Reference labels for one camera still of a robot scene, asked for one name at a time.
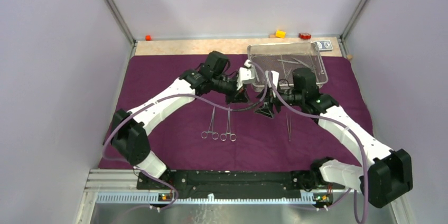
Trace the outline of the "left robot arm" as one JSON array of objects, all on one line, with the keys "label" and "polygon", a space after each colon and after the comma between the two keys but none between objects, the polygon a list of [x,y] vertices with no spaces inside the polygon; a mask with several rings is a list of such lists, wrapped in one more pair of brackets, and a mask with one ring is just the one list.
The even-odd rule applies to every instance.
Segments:
[{"label": "left robot arm", "polygon": [[212,51],[205,62],[184,71],[155,97],[129,111],[116,111],[105,144],[120,153],[119,161],[150,175],[154,187],[166,187],[170,180],[167,166],[151,149],[148,136],[175,111],[211,91],[224,94],[228,104],[248,102],[245,86],[256,79],[255,66],[246,60],[230,77],[225,74],[229,63],[225,54]]}]

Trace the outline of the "blue playing card deck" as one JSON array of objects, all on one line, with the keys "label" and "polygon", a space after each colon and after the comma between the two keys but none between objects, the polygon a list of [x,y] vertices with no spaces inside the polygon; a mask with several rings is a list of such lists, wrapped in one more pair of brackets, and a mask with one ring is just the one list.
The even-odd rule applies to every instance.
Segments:
[{"label": "blue playing card deck", "polygon": [[314,41],[313,43],[316,45],[319,51],[326,52],[333,50],[333,45],[330,40],[319,40]]}]

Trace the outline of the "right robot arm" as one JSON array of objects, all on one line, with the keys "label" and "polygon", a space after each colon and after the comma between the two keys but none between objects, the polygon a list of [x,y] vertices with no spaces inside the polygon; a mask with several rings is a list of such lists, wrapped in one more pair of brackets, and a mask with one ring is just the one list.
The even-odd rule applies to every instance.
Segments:
[{"label": "right robot arm", "polygon": [[359,162],[352,165],[326,157],[314,161],[310,182],[316,188],[337,183],[361,192],[368,202],[382,208],[413,189],[412,158],[404,149],[394,150],[364,130],[330,95],[320,93],[309,68],[293,72],[294,86],[282,91],[276,71],[265,71],[268,111],[282,107],[311,118],[335,137]]}]

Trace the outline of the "steel needle holder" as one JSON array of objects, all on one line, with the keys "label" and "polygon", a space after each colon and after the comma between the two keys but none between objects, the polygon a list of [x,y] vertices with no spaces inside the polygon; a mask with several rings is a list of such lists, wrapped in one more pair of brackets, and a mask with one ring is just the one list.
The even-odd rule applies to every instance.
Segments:
[{"label": "steel needle holder", "polygon": [[290,142],[292,134],[292,118],[289,114],[286,115],[286,126],[287,126],[288,141]]}]

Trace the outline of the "purple cloth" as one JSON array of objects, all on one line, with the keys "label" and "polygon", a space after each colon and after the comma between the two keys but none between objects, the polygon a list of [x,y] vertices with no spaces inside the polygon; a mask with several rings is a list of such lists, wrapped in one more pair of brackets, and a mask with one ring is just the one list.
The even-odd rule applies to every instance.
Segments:
[{"label": "purple cloth", "polygon": [[[135,56],[129,64],[117,108],[130,110],[166,89],[205,55]],[[274,118],[253,111],[231,113],[235,142],[201,138],[207,130],[212,104],[225,105],[222,94],[211,92],[203,100],[183,106],[150,134],[154,153],[171,169],[286,172],[307,170],[314,160],[332,157],[356,165],[357,159],[313,120],[283,108]],[[292,118],[288,141],[286,115]],[[227,112],[216,108],[214,129],[226,131]]]}]

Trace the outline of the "steel forceps clamp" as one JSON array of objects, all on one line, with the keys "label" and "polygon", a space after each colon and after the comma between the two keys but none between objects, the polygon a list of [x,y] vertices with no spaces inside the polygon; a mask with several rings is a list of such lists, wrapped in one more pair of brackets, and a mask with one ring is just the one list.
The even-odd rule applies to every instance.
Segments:
[{"label": "steel forceps clamp", "polygon": [[207,130],[204,130],[201,133],[201,138],[203,138],[203,139],[211,138],[213,140],[217,140],[219,138],[219,134],[214,129],[215,114],[216,114],[216,108],[214,107],[212,110],[209,127]]}]

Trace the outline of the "steel hemostat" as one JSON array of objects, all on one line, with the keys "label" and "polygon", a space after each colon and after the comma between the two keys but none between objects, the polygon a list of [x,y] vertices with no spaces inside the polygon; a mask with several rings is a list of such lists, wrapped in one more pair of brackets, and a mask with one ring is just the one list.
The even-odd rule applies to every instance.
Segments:
[{"label": "steel hemostat", "polygon": [[231,131],[231,111],[227,111],[226,131],[220,134],[219,139],[222,142],[225,141],[235,142],[237,140],[237,135]]}]

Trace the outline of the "metal mesh instrument tray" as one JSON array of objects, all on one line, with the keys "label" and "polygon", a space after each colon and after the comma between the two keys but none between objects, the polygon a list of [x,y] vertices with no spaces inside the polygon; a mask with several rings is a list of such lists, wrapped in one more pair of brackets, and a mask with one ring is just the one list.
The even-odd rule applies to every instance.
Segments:
[{"label": "metal mesh instrument tray", "polygon": [[255,92],[262,92],[265,85],[265,71],[279,72],[279,86],[287,89],[293,86],[293,70],[305,68],[299,64],[278,62],[277,59],[299,59],[311,66],[309,68],[316,77],[316,84],[322,87],[328,82],[326,68],[320,52],[314,43],[273,43],[250,45],[247,49],[248,59],[255,62],[260,69],[256,69],[257,80],[252,84]]}]

